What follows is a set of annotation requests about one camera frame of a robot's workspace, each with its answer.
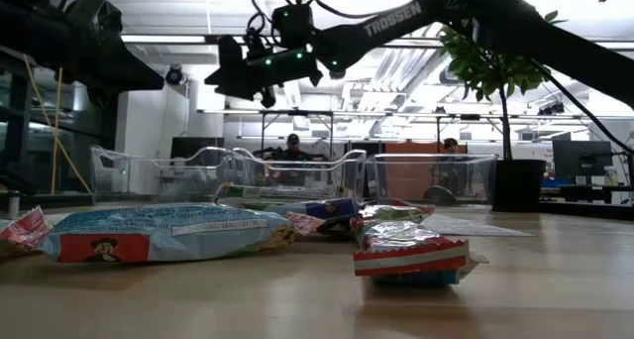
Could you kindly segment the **person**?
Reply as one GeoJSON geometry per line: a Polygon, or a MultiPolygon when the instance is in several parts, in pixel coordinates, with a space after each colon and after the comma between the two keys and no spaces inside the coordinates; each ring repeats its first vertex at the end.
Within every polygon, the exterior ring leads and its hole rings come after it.
{"type": "Polygon", "coordinates": [[[447,157],[439,157],[431,167],[434,187],[431,198],[436,204],[452,204],[465,194],[468,168],[465,157],[459,157],[459,144],[454,138],[444,140],[447,157]]]}
{"type": "Polygon", "coordinates": [[[273,159],[284,168],[290,170],[274,170],[270,178],[276,183],[289,186],[303,186],[305,174],[299,171],[299,162],[312,161],[312,156],[300,149],[300,138],[296,134],[289,134],[286,139],[286,149],[276,154],[273,159]]]}

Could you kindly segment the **red white snack packet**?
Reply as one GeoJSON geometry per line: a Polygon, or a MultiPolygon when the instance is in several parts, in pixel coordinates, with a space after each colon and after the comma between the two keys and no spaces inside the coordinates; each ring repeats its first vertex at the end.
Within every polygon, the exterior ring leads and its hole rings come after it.
{"type": "Polygon", "coordinates": [[[445,286],[457,284],[488,259],[466,240],[451,240],[411,221],[356,218],[359,249],[354,273],[378,283],[445,286]]]}

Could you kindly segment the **orange partition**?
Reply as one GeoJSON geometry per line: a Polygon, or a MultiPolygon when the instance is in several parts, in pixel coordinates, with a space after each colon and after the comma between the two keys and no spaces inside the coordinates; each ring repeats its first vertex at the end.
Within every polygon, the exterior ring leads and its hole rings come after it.
{"type": "MultiPolygon", "coordinates": [[[[431,198],[434,187],[431,167],[439,157],[448,156],[443,144],[407,142],[387,145],[387,194],[408,201],[435,203],[431,198]]],[[[462,146],[459,149],[460,154],[466,151],[462,146]]]]}

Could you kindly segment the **green leafy plant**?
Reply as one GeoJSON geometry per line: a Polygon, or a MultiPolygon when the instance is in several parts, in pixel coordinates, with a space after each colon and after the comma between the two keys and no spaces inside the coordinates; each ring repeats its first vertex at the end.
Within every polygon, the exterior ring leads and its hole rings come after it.
{"type": "Polygon", "coordinates": [[[445,26],[440,33],[441,54],[448,54],[452,61],[448,66],[463,85],[464,97],[471,93],[477,101],[496,94],[501,103],[502,157],[505,161],[513,159],[510,139],[510,124],[507,97],[516,90],[524,95],[549,81],[551,70],[541,63],[524,56],[495,52],[488,47],[480,47],[467,32],[475,30],[476,22],[461,20],[445,26]]]}

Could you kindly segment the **black plant pot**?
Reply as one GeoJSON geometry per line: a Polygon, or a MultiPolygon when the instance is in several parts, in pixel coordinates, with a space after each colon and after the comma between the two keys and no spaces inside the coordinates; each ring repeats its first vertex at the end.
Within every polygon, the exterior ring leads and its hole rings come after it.
{"type": "Polygon", "coordinates": [[[538,212],[545,171],[542,160],[497,161],[492,210],[538,212]]]}

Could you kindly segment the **background workbench frame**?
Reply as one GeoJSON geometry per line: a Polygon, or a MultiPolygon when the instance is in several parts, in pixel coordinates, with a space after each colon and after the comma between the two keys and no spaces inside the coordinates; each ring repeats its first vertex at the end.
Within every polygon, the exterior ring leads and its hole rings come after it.
{"type": "Polygon", "coordinates": [[[344,112],[319,110],[209,110],[209,115],[255,117],[261,119],[260,139],[268,135],[265,130],[281,118],[290,120],[299,117],[317,120],[328,134],[323,141],[336,142],[440,142],[442,129],[446,125],[487,124],[497,132],[503,131],[505,118],[501,114],[442,114],[442,113],[391,113],[391,112],[344,112]]]}

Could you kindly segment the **black monitor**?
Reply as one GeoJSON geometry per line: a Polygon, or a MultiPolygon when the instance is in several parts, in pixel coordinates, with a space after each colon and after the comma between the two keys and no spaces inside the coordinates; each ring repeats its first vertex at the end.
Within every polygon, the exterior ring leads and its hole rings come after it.
{"type": "Polygon", "coordinates": [[[172,159],[187,159],[206,147],[223,148],[223,137],[173,137],[171,141],[170,157],[172,159]]]}
{"type": "Polygon", "coordinates": [[[613,165],[609,142],[556,140],[553,152],[557,177],[600,176],[613,165]]]}

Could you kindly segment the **clear plastic bin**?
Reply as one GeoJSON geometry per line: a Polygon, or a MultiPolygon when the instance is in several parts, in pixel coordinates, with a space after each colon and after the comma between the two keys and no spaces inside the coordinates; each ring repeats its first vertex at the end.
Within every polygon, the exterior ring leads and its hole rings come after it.
{"type": "MultiPolygon", "coordinates": [[[[262,160],[244,149],[238,149],[232,168],[232,179],[227,183],[248,186],[289,186],[276,183],[270,178],[274,170],[290,170],[278,161],[262,160]]],[[[312,161],[299,162],[305,174],[302,187],[318,187],[333,185],[342,187],[347,196],[344,198],[360,199],[363,197],[366,175],[367,153],[353,150],[335,161],[328,161],[317,156],[312,161]]]]}
{"type": "Polygon", "coordinates": [[[91,151],[93,202],[212,202],[234,175],[237,155],[206,147],[189,158],[152,159],[105,150],[91,151]]]}
{"type": "Polygon", "coordinates": [[[495,155],[461,155],[465,157],[464,164],[468,167],[468,183],[465,194],[457,198],[452,204],[436,204],[408,201],[401,198],[390,197],[386,190],[386,159],[389,154],[378,154],[368,158],[366,165],[367,179],[370,196],[380,204],[395,204],[397,201],[411,204],[430,204],[436,206],[461,206],[489,204],[494,188],[494,176],[496,166],[495,155]]]}

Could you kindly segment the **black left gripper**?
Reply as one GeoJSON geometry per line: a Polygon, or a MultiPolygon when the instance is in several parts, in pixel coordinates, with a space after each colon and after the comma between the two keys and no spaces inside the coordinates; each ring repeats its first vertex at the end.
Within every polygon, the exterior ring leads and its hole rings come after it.
{"type": "MultiPolygon", "coordinates": [[[[107,0],[60,0],[58,9],[71,27],[70,55],[79,57],[70,66],[58,68],[58,82],[83,83],[90,102],[105,106],[116,91],[106,83],[101,59],[114,53],[115,39],[123,30],[122,12],[107,0]]],[[[125,46],[118,47],[118,78],[122,90],[160,90],[164,86],[163,77],[125,46]]]]}

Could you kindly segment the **light blue granola bar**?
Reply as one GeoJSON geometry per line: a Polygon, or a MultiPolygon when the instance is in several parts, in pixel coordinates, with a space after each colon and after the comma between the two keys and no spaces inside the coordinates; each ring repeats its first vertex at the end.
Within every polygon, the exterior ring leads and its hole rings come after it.
{"type": "Polygon", "coordinates": [[[73,213],[39,249],[60,263],[186,262],[277,248],[297,235],[276,213],[181,203],[73,213]]]}

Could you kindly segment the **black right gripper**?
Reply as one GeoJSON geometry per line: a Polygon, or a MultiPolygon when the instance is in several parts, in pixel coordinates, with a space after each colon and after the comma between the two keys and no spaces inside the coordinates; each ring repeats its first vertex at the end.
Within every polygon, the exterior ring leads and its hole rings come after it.
{"type": "Polygon", "coordinates": [[[215,85],[216,93],[251,101],[256,93],[260,93],[265,107],[275,103],[270,91],[273,86],[301,78],[309,78],[316,86],[323,77],[315,55],[306,48],[286,50],[245,62],[242,47],[231,36],[219,39],[219,63],[220,67],[204,79],[205,84],[215,85]]]}

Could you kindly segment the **grey woven mat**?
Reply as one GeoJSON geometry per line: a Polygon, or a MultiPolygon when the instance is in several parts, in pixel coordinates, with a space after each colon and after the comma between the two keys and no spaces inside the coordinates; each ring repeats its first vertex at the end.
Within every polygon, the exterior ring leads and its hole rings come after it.
{"type": "MultiPolygon", "coordinates": [[[[241,222],[248,222],[252,225],[260,224],[264,227],[271,226],[273,228],[289,223],[288,219],[285,218],[284,212],[257,211],[226,205],[185,203],[46,214],[44,219],[46,225],[53,230],[86,234],[150,234],[162,232],[167,235],[173,226],[181,225],[206,223],[221,226],[223,223],[229,222],[230,228],[235,230],[241,222]]],[[[346,217],[340,223],[347,225],[351,233],[358,235],[363,235],[373,230],[382,231],[386,229],[391,231],[405,228],[416,228],[450,236],[522,237],[524,235],[521,231],[438,214],[396,218],[384,218],[378,215],[370,217],[357,215],[351,218],[346,217]]]]}

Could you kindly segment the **background desk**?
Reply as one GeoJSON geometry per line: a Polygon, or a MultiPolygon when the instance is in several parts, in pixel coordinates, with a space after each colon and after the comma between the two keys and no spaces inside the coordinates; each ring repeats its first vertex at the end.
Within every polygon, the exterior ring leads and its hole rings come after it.
{"type": "Polygon", "coordinates": [[[612,204],[614,193],[634,195],[634,187],[624,184],[577,184],[572,178],[546,177],[542,182],[540,199],[544,201],[563,199],[565,202],[612,204]]]}

